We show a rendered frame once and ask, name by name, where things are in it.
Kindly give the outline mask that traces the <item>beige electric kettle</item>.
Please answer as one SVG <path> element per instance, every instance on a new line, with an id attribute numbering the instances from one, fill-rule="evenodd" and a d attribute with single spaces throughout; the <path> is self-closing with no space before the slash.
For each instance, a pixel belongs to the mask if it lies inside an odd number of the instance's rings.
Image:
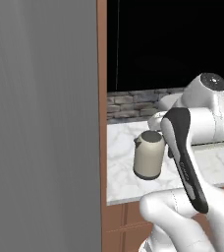
<path id="1" fill-rule="evenodd" d="M 143 131 L 135 139 L 134 174 L 143 180 L 156 179 L 161 173 L 165 141 L 157 131 Z"/>

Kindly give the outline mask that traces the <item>brown wooden side panel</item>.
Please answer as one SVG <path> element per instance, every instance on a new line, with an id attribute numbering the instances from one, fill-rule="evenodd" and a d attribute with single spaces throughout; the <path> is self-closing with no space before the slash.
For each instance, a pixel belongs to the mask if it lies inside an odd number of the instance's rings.
<path id="1" fill-rule="evenodd" d="M 106 252 L 107 188 L 107 0 L 96 0 L 100 157 L 101 252 Z"/>

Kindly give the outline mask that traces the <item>brown wooden cupboard door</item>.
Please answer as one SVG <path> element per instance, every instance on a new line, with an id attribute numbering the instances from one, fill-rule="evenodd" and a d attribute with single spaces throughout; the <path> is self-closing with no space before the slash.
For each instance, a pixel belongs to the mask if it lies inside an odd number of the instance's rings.
<path id="1" fill-rule="evenodd" d="M 122 252 L 138 252 L 140 245 L 149 236 L 151 225 L 144 224 L 126 229 L 122 233 Z"/>

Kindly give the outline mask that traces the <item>grey fridge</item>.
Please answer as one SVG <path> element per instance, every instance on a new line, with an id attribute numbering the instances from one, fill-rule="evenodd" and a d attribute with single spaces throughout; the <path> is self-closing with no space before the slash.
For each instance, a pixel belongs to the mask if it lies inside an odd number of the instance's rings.
<path id="1" fill-rule="evenodd" d="M 101 252 L 95 0 L 0 0 L 0 252 Z"/>

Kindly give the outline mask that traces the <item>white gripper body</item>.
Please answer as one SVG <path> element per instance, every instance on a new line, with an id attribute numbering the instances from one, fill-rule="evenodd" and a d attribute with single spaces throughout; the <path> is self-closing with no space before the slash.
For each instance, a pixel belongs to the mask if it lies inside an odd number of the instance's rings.
<path id="1" fill-rule="evenodd" d="M 158 111 L 153 114 L 147 121 L 148 128 L 151 131 L 161 131 L 160 123 L 165 114 L 166 111 Z"/>

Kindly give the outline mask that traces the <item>brown wooden drawer front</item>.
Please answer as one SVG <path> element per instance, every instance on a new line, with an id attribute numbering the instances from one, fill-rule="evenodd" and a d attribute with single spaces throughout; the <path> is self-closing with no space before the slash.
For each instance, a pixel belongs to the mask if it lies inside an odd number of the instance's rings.
<path id="1" fill-rule="evenodd" d="M 149 222 L 144 220 L 140 214 L 140 202 L 128 203 L 125 209 L 126 226 L 148 225 Z"/>

